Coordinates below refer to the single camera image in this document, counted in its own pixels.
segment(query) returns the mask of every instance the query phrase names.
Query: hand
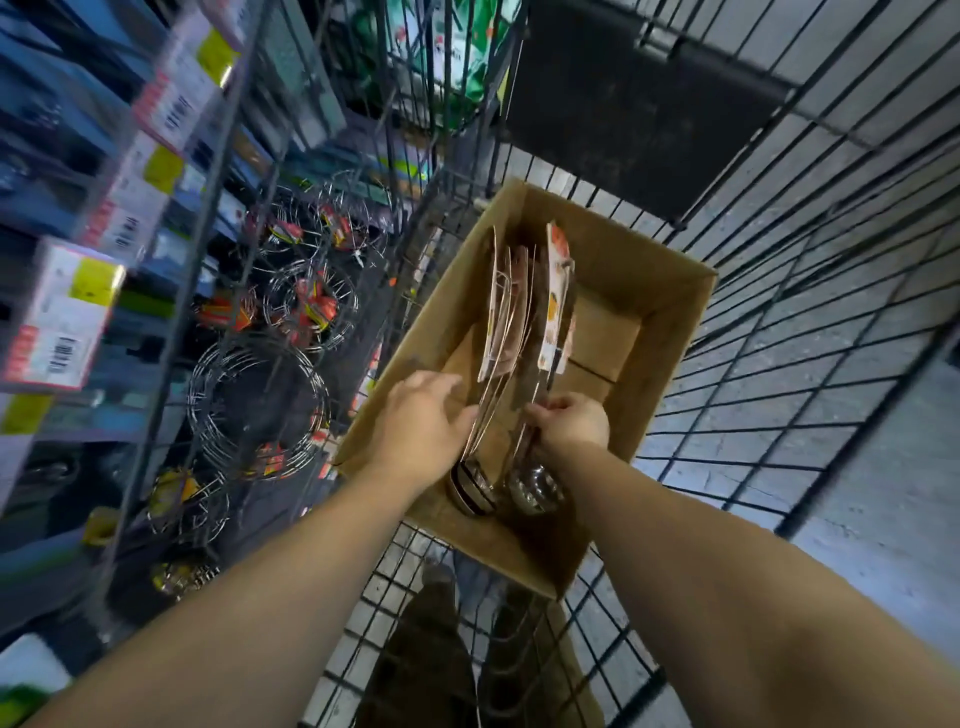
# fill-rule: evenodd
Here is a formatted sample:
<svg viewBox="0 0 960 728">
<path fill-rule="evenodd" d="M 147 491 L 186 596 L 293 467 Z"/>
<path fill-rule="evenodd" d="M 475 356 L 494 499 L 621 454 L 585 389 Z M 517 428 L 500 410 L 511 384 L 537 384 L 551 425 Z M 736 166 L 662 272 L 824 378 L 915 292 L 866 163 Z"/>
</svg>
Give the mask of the hand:
<svg viewBox="0 0 960 728">
<path fill-rule="evenodd" d="M 446 475 L 463 453 L 477 416 L 473 405 L 453 422 L 446 417 L 444 401 L 461 379 L 415 372 L 395 386 L 377 418 L 368 467 L 411 488 L 414 497 Z"/>
<path fill-rule="evenodd" d="M 542 404 L 528 404 L 525 412 L 540 429 L 539 447 L 548 454 L 583 443 L 606 449 L 610 441 L 610 423 L 603 405 L 586 395 L 550 395 Z"/>
</svg>

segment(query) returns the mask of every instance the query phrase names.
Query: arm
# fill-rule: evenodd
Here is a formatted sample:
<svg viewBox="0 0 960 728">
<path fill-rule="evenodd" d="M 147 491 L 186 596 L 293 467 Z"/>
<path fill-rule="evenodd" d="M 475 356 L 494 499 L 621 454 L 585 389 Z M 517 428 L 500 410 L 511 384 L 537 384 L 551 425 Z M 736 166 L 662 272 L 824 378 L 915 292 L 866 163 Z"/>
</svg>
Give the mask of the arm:
<svg viewBox="0 0 960 728">
<path fill-rule="evenodd" d="M 960 725 L 938 655 L 795 546 L 616 459 L 599 403 L 564 395 L 530 416 L 694 724 Z"/>
<path fill-rule="evenodd" d="M 110 653 L 30 727 L 295 725 L 400 518 L 460 455 L 476 410 L 447 420 L 458 381 L 401 382 L 348 486 Z"/>
</svg>

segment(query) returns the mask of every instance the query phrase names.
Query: product box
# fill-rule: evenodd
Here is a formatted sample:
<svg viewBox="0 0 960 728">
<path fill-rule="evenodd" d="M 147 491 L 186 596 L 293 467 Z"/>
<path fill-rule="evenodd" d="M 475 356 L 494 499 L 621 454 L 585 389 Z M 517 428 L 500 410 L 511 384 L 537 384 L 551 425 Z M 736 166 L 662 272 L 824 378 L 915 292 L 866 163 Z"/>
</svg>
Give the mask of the product box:
<svg viewBox="0 0 960 728">
<path fill-rule="evenodd" d="M 353 421 L 335 458 L 341 473 L 349 477 L 362 467 L 387 394 L 415 370 L 464 375 L 465 385 L 453 399 L 473 400 L 468 388 L 476 386 L 480 352 L 470 348 L 475 347 L 472 329 L 486 321 L 489 229 L 499 240 L 532 239 L 542 237 L 554 221 L 569 241 L 578 295 L 573 351 L 553 389 L 602 401 L 610 417 L 611 452 L 627 462 L 633 459 L 707 307 L 716 273 L 564 198 L 509 180 L 468 235 Z M 497 426 L 477 453 L 491 480 L 500 476 L 516 421 L 510 399 L 508 392 L 497 410 Z M 413 504 L 406 520 L 550 598 L 564 594 L 590 542 L 570 498 L 554 513 L 509 523 L 494 516 L 471 518 L 449 499 L 445 479 Z"/>
</svg>

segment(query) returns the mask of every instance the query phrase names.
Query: leg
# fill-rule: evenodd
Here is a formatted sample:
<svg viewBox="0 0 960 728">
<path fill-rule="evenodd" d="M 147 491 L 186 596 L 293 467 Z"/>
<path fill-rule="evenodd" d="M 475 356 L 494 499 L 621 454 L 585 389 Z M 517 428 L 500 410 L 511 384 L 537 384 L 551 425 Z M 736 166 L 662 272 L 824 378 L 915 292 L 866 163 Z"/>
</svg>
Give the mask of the leg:
<svg viewBox="0 0 960 728">
<path fill-rule="evenodd" d="M 510 587 L 477 686 L 484 728 L 602 728 L 589 686 L 571 695 L 584 674 L 565 623 L 557 602 Z"/>
<path fill-rule="evenodd" d="M 425 584 L 376 661 L 357 728 L 476 728 L 473 669 L 457 621 L 452 574 Z"/>
</svg>

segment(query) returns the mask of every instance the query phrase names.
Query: black panel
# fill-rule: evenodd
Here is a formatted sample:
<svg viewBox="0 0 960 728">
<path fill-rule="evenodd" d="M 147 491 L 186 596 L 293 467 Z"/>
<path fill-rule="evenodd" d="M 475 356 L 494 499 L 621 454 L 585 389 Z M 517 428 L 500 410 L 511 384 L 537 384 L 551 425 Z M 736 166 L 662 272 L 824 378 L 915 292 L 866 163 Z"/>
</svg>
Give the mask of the black panel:
<svg viewBox="0 0 960 728">
<path fill-rule="evenodd" d="M 665 58 L 638 42 L 644 30 L 596 2 L 535 0 L 507 128 L 520 149 L 676 221 L 791 86 L 686 41 Z"/>
</svg>

